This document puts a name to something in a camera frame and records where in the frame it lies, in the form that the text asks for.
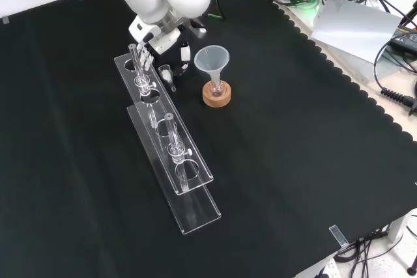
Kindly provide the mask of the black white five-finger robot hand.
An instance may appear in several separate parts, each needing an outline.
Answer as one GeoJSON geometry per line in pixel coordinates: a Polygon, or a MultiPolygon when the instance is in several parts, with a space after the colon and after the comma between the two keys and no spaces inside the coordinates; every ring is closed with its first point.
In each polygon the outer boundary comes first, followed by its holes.
{"type": "Polygon", "coordinates": [[[149,70],[154,56],[161,56],[171,49],[187,29],[197,38],[203,38],[207,33],[199,19],[177,16],[172,12],[168,12],[156,22],[144,21],[140,16],[136,16],[128,30],[137,42],[137,58],[142,70],[149,70]]]}

